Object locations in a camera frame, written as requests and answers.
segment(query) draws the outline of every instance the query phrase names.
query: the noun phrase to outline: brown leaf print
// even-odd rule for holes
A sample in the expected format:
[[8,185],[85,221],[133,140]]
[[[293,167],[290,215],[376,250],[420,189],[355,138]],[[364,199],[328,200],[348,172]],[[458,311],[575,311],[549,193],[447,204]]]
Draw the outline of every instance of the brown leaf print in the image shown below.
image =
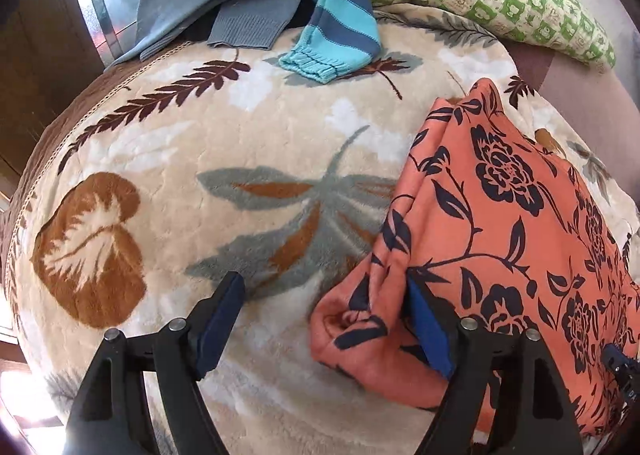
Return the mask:
[[117,108],[109,115],[105,115],[96,124],[89,125],[66,151],[60,166],[58,166],[58,175],[62,173],[68,160],[92,135],[107,130],[115,130],[123,124],[129,124],[135,118],[143,121],[154,110],[162,112],[174,99],[177,106],[182,106],[194,90],[196,97],[199,98],[211,85],[216,90],[220,90],[225,84],[225,79],[237,81],[239,78],[238,72],[249,72],[251,70],[249,65],[238,61],[238,55],[239,51],[236,50],[236,57],[233,61],[208,61],[204,64],[204,67],[196,68],[193,74],[187,74],[183,79],[177,80],[171,85],[160,86],[152,94],[143,94],[141,98],[129,99],[124,106]]
[[536,142],[542,146],[543,148],[548,149],[548,151],[553,151],[557,155],[564,155],[566,159],[566,154],[562,149],[562,146],[556,141],[553,136],[549,133],[546,128],[538,128],[535,133]]
[[531,88],[527,82],[523,79],[521,79],[521,77],[519,76],[511,76],[511,83],[509,83],[509,88],[507,88],[504,93],[505,94],[509,94],[509,92],[511,93],[511,95],[509,96],[509,104],[515,108],[516,110],[518,109],[518,98],[520,96],[522,96],[523,98],[531,95],[535,95],[536,91]]
[[395,179],[338,173],[342,157],[368,128],[347,139],[319,179],[264,166],[199,174],[204,189],[239,210],[296,205],[298,211],[279,228],[239,235],[186,273],[215,284],[220,273],[236,269],[246,280],[249,300],[281,294],[319,275],[318,293],[324,294],[370,252],[395,190]]
[[66,194],[38,233],[33,268],[80,323],[117,326],[145,295],[142,254],[123,226],[139,205],[138,191],[128,180],[94,173]]
[[458,88],[460,89],[460,92],[462,92],[462,97],[461,98],[457,98],[457,97],[453,97],[453,98],[449,98],[447,99],[447,101],[449,101],[451,104],[458,104],[460,101],[462,101],[463,98],[466,97],[466,92],[465,89],[462,88],[462,85],[460,84],[460,82],[456,79],[456,77],[447,70],[447,74],[449,75],[449,77],[454,81],[454,83],[456,83],[456,85],[458,86]]
[[386,59],[380,58],[375,61],[372,61],[371,63],[369,63],[369,65],[365,65],[364,67],[362,67],[362,69],[356,70],[355,72],[342,76],[341,78],[338,78],[338,79],[349,80],[352,78],[356,78],[358,76],[370,76],[375,73],[378,73],[389,83],[389,85],[391,85],[391,88],[393,88],[394,92],[396,93],[396,96],[398,96],[398,99],[402,99],[402,94],[400,93],[400,90],[396,88],[396,86],[394,85],[394,82],[391,79],[389,79],[389,76],[387,76],[385,72],[395,72],[396,70],[411,68],[411,67],[405,66],[404,63],[405,62],[403,60],[398,60],[394,58],[386,58]]

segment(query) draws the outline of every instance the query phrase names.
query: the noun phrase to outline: gray leaf print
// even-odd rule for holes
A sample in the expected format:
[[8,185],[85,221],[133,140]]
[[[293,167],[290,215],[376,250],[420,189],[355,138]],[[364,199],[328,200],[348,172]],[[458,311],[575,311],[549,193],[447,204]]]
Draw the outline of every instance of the gray leaf print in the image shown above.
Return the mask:
[[566,143],[569,145],[569,148],[574,150],[580,156],[581,159],[585,159],[587,161],[586,164],[582,166],[582,174],[587,180],[597,184],[602,198],[607,201],[607,204],[611,205],[609,192],[607,191],[607,181],[611,178],[611,175],[607,171],[607,167],[600,159],[598,159],[591,151],[586,149],[579,142],[568,140]]
[[248,297],[280,294],[322,270],[321,292],[366,256],[383,222],[396,182],[370,175],[338,175],[346,150],[364,126],[342,145],[320,180],[299,180],[272,168],[229,168],[198,176],[214,196],[238,209],[269,210],[300,204],[279,229],[244,235],[217,254],[187,268],[190,276],[217,283],[227,271],[244,276]]
[[436,41],[444,42],[449,48],[475,45],[476,43],[482,43],[482,48],[488,48],[498,41],[493,34],[476,22],[460,16],[454,16],[448,12],[443,12],[442,18],[435,16],[407,18],[406,16],[383,11],[375,11],[374,15],[381,21],[396,22],[432,32],[435,34]]
[[69,416],[71,405],[80,389],[80,383],[82,383],[82,376],[76,371],[60,372],[45,377],[47,393],[56,410],[63,417]]
[[415,56],[414,54],[405,54],[404,52],[387,53],[386,49],[384,48],[382,49],[380,56],[382,56],[384,59],[391,58],[393,60],[402,62],[403,66],[406,68],[396,70],[397,74],[408,74],[424,63],[424,60],[420,56]]

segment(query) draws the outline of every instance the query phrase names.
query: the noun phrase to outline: leaf pattern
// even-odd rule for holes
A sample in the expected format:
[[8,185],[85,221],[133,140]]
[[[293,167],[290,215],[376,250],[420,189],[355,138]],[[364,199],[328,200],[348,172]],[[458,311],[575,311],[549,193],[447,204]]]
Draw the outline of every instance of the leaf pattern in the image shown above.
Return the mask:
[[625,262],[625,269],[629,270],[629,252],[631,247],[631,233],[626,234],[625,245],[622,247],[622,260]]
[[374,14],[378,20],[393,21],[434,33],[435,40],[444,42],[449,48],[482,43],[482,48],[486,49],[498,41],[493,34],[480,27],[476,22],[460,16],[454,16],[448,12],[443,12],[442,18],[436,18],[435,16],[407,18],[399,14],[383,11],[376,11]]
[[527,82],[519,76],[511,76],[511,82],[509,83],[509,86],[504,91],[504,93],[505,94],[511,93],[509,95],[509,104],[516,110],[518,109],[519,97],[522,96],[523,98],[526,98],[529,95],[531,96],[536,95],[536,91],[533,88],[531,88],[527,84]]
[[574,150],[581,159],[585,159],[587,162],[582,167],[582,173],[585,178],[594,184],[597,184],[598,190],[602,197],[607,201],[607,204],[611,204],[609,200],[609,192],[607,191],[607,181],[610,180],[611,175],[607,171],[607,167],[598,159],[591,151],[586,149],[579,142],[568,140],[567,145]]
[[556,152],[558,155],[562,154],[566,159],[566,154],[562,149],[562,146],[556,141],[546,128],[538,128],[535,133],[536,142],[547,149],[548,151]]
[[238,55],[239,51],[236,50],[236,57],[233,61],[213,60],[206,62],[204,66],[194,69],[194,73],[187,74],[171,85],[160,86],[151,94],[143,94],[141,98],[129,99],[127,104],[117,108],[111,114],[105,115],[96,124],[89,125],[69,146],[58,166],[58,174],[62,173],[69,159],[91,136],[107,130],[113,131],[121,125],[130,124],[136,118],[142,122],[155,110],[159,113],[164,111],[172,101],[175,101],[177,106],[182,106],[193,91],[195,91],[195,96],[199,98],[210,86],[220,90],[225,85],[225,80],[237,81],[238,72],[251,70],[249,65],[238,61]]
[[338,78],[339,80],[350,80],[352,78],[357,78],[360,76],[371,76],[373,74],[380,74],[386,81],[391,85],[391,88],[398,96],[398,99],[402,99],[402,94],[400,90],[394,85],[394,82],[385,74],[385,72],[397,72],[398,70],[409,69],[410,67],[404,64],[403,60],[394,59],[391,57],[388,58],[379,58],[375,61],[372,61],[368,65],[362,67],[362,69],[356,70]]
[[[496,94],[490,80],[480,80],[468,101],[434,104],[371,262],[325,295],[312,315],[312,353],[348,369],[369,390],[429,406],[434,394],[417,397],[420,385],[405,383],[408,372],[393,365],[414,367],[428,356],[432,369],[447,374],[436,360],[450,355],[450,345],[434,338],[433,315],[445,321],[449,315],[451,323],[473,317],[501,334],[536,329],[561,360],[572,398],[593,388],[587,412],[577,417],[593,432],[618,420],[616,384],[598,360],[605,342],[626,355],[635,351],[640,291],[575,170],[527,140]],[[397,335],[385,340],[371,316]],[[316,338],[322,341],[314,344]],[[355,346],[359,355],[345,352]],[[493,418],[488,408],[481,411],[482,431]]]
[[47,393],[49,393],[56,410],[62,417],[68,417],[71,405],[78,395],[82,375],[76,371],[59,372],[46,375],[44,380]]
[[145,295],[142,254],[123,225],[139,205],[132,183],[114,173],[95,173],[66,194],[38,232],[33,268],[80,323],[117,326]]
[[[396,182],[369,175],[338,175],[340,161],[357,130],[334,155],[319,180],[299,179],[274,168],[223,168],[198,175],[214,197],[231,201],[238,210],[262,211],[300,204],[300,211],[278,229],[240,236],[187,269],[190,276],[214,283],[229,270],[246,280],[251,299],[280,294],[305,284],[322,266],[321,291],[347,275],[370,252],[384,220]],[[396,222],[402,228],[402,222]],[[393,231],[389,229],[396,243]],[[401,247],[411,238],[402,231]]]

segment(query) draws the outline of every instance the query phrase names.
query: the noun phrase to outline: black floral pattern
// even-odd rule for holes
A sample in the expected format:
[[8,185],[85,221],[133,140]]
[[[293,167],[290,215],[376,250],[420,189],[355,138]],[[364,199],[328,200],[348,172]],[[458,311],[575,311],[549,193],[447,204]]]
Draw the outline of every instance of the black floral pattern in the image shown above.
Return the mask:
[[592,200],[585,200],[584,204],[587,210],[585,225],[587,236],[591,242],[591,254],[593,255],[593,260],[596,261],[599,267],[607,261],[607,253],[602,237],[602,215]]
[[593,364],[589,340],[592,312],[589,304],[582,300],[580,292],[576,292],[574,297],[567,300],[566,312],[562,316],[562,329],[574,355],[576,374],[585,372]]
[[527,84],[525,80],[523,80],[519,76],[511,76],[511,82],[509,83],[509,88],[504,91],[505,94],[509,94],[509,104],[518,109],[518,98],[527,96],[535,96],[536,91]]
[[625,295],[620,294],[618,302],[618,316],[616,316],[616,334],[613,339],[613,344],[620,350],[623,350],[626,347],[627,343],[631,343],[632,345],[635,345],[637,343],[637,340],[634,337],[634,332],[631,327],[628,326],[628,322],[626,320],[626,311],[627,308],[630,307],[626,305],[627,301],[628,300],[626,299]]
[[545,202],[540,194],[530,166],[500,136],[478,125],[471,129],[476,157],[476,175],[484,193],[500,202],[514,199],[533,216],[538,216]]
[[520,291],[515,287],[494,285],[482,302],[480,312],[491,332],[500,334],[519,334],[526,329],[537,329],[538,326],[529,316],[523,315],[524,306]]
[[575,191],[575,199],[578,202],[579,210],[582,211],[584,209],[584,197],[582,196],[582,193],[580,193],[580,191],[578,190]]

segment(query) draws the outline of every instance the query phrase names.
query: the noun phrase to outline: fluffy blanket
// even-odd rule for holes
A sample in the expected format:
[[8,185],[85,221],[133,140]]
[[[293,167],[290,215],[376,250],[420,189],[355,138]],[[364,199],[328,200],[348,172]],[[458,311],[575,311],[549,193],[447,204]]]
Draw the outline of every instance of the fluffy blanket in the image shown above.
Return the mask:
[[[185,44],[128,76],[50,154],[7,229],[4,291],[63,418],[107,327],[156,331],[240,271],[249,302],[200,384],[232,453],[412,453],[430,413],[312,361],[311,309],[365,257],[437,97],[481,77],[527,137],[583,175],[630,270],[635,205],[499,41],[435,8],[379,14],[385,49],[318,85],[272,51]],[[147,392],[173,453],[158,385]]]

